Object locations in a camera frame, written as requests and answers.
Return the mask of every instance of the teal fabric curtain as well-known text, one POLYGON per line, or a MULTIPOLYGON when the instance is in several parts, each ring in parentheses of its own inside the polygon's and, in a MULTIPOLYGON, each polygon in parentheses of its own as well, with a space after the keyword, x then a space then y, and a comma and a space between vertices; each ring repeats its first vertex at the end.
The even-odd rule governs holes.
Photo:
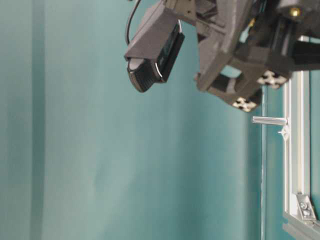
POLYGON ((136 92, 132 6, 0 4, 0 239, 259 239, 261 127, 196 89, 188 24, 168 83, 136 92))

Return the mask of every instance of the screw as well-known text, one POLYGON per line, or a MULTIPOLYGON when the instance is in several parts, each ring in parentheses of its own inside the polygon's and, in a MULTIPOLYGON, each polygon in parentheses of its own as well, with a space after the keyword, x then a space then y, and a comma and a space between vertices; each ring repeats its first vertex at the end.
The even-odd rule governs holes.
POLYGON ((252 28, 256 23, 256 19, 255 18, 252 18, 250 23, 249 23, 249 27, 252 28))
POLYGON ((290 9, 290 15, 294 18, 299 17, 301 15, 301 10, 298 7, 292 7, 290 9))
POLYGON ((308 210, 303 210, 303 215, 305 216, 305 217, 309 217, 310 216, 310 211, 308 211, 308 210))
POLYGON ((306 210, 308 207, 308 205, 306 203, 304 203, 303 201, 300 202, 300 208, 302 208, 303 210, 306 210))

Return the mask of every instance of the black cable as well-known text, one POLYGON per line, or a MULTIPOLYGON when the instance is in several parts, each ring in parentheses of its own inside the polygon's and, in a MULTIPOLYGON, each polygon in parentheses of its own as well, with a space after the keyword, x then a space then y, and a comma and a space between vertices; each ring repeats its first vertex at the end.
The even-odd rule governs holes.
POLYGON ((129 30, 130 30, 131 21, 132 21, 132 18, 134 17, 134 15, 135 15, 135 12, 136 12, 140 2, 141 2, 141 0, 136 0, 135 5, 134 5, 129 17, 128 17, 128 21, 126 22, 124 38, 125 38, 125 42, 126 42, 127 45, 129 45, 129 43, 130 43, 129 30))

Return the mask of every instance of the brass screw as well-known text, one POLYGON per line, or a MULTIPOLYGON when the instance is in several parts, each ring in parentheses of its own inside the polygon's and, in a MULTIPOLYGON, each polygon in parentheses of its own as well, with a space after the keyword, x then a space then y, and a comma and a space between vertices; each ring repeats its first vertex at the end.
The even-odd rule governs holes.
POLYGON ((249 23, 249 27, 252 28, 256 23, 256 19, 255 18, 252 18, 250 23, 249 23))
POLYGON ((301 15, 301 10, 298 7, 292 7, 290 9, 290 15, 294 18, 299 17, 301 15))

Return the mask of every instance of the black camera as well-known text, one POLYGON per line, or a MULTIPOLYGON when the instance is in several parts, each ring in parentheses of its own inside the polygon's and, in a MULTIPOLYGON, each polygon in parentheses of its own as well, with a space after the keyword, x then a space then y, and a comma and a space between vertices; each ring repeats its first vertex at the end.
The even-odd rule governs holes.
POLYGON ((146 11, 124 56, 129 78, 139 92, 167 82, 184 39, 180 21, 161 2, 146 11))

